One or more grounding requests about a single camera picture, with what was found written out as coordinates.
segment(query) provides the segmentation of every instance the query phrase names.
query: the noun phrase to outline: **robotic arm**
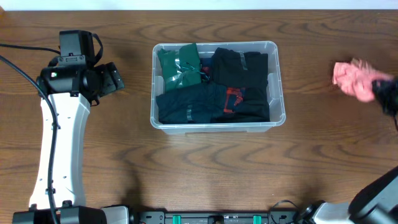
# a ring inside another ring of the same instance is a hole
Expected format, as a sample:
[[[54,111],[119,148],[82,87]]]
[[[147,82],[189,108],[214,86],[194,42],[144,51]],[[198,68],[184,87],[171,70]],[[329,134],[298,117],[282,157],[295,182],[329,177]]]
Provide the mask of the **robotic arm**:
[[[94,55],[93,38],[101,49]],[[61,56],[44,68],[37,83],[49,96],[57,114],[58,135],[55,146],[52,192],[61,224],[398,224],[398,167],[362,190],[349,203],[319,203],[302,212],[271,210],[264,213],[129,213],[126,206],[102,209],[85,207],[81,178],[83,136],[92,102],[124,88],[113,63],[96,66],[103,47],[96,34],[82,30],[60,32]],[[385,113],[395,117],[398,109],[398,81],[374,83],[377,100]],[[43,140],[39,174],[29,201],[29,211],[16,212],[15,224],[53,223],[50,214],[47,170],[52,138],[52,114],[41,102]]]

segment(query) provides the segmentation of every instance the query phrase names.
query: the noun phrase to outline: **white background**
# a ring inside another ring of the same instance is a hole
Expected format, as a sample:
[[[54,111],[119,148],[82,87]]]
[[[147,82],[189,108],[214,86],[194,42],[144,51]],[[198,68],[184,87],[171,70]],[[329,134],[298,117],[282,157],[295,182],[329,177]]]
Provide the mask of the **white background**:
[[[398,9],[398,0],[0,0],[4,10]]]

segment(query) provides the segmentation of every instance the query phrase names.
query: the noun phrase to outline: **wooden table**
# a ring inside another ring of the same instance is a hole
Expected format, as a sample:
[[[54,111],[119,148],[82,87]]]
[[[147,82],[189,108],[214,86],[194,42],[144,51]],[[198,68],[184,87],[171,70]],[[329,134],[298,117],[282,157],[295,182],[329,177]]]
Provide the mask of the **wooden table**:
[[[398,75],[397,11],[5,12],[0,42],[58,46],[61,30],[97,33],[103,63],[126,88],[92,108],[83,179],[87,206],[267,210],[350,201],[398,163],[398,133],[377,103],[331,84],[335,61],[359,57]],[[272,40],[279,48],[286,122],[266,133],[166,135],[149,122],[152,48],[167,42]],[[31,77],[51,52],[0,49]],[[0,63],[0,222],[27,210],[39,168],[35,89]]]

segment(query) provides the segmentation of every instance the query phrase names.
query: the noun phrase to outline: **crumpled pink fabric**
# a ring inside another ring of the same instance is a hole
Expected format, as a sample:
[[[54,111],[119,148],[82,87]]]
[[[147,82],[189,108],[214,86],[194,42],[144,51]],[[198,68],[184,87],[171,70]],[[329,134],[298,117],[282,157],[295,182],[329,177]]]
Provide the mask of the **crumpled pink fabric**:
[[[372,81],[393,78],[392,75],[377,71],[367,62],[355,58],[351,63],[335,63],[333,70],[333,84],[338,85],[347,95],[356,96],[362,102],[374,100]]]

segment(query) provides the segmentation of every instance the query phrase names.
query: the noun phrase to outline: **black fabric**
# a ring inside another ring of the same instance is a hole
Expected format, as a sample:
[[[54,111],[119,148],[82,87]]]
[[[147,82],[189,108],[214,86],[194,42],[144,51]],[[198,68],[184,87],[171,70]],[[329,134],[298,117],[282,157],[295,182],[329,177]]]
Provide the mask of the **black fabric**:
[[[216,123],[269,122],[267,102],[268,55],[259,52],[241,54],[218,48],[212,56],[211,78],[214,82],[234,88],[245,88],[243,101],[234,107],[234,113],[225,113],[213,120]]]
[[[259,52],[243,53],[247,70],[239,52],[217,48],[211,57],[211,79],[233,88],[265,88],[268,85],[268,55]]]
[[[170,90],[156,97],[163,124],[204,124],[223,115],[226,87],[200,83]]]

